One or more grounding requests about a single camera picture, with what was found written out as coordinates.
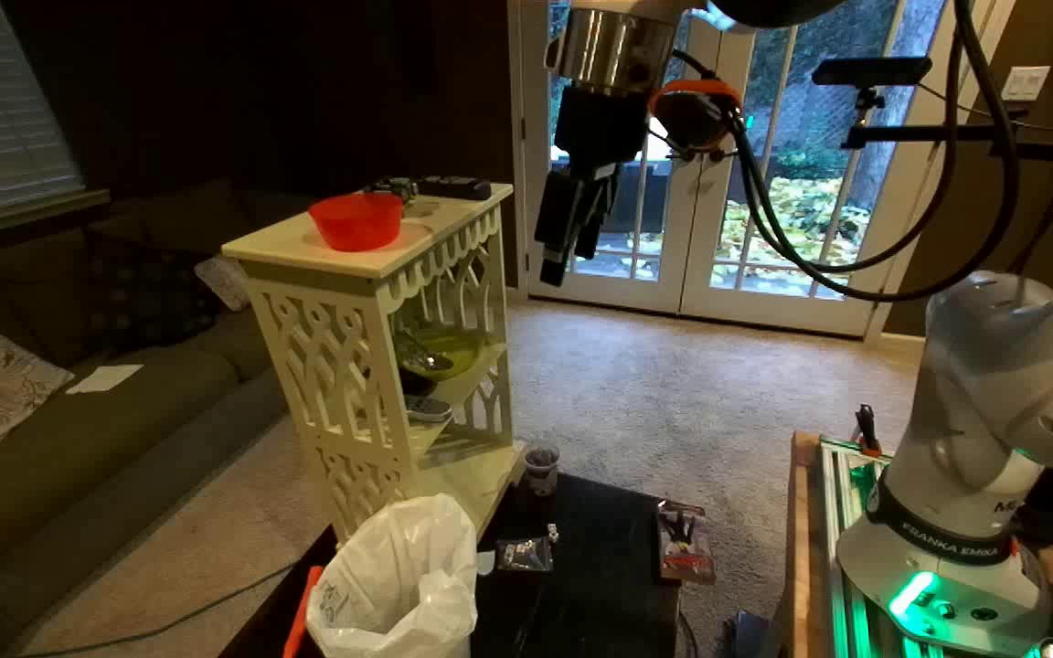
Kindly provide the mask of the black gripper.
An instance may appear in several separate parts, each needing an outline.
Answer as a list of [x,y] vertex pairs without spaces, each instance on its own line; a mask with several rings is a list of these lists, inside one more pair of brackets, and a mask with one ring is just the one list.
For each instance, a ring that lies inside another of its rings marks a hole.
[[547,176],[533,239],[547,248],[561,248],[576,209],[576,254],[583,261],[594,261],[605,219],[611,216],[618,195],[614,173],[635,159],[645,139],[645,97],[607,97],[568,83],[557,120],[557,148],[565,151],[565,159]]

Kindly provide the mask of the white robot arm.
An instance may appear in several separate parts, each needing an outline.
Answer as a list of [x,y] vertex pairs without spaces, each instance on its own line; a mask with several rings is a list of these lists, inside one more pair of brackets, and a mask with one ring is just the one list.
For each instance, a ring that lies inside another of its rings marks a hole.
[[[614,181],[674,97],[676,24],[710,5],[751,30],[813,24],[840,0],[571,0],[551,55],[565,76],[547,183],[542,277],[595,248]],[[1053,473],[1053,289],[957,272],[926,292],[916,411],[860,519],[839,539],[846,583],[896,634],[965,654],[1045,658],[1053,591],[1012,519]]]

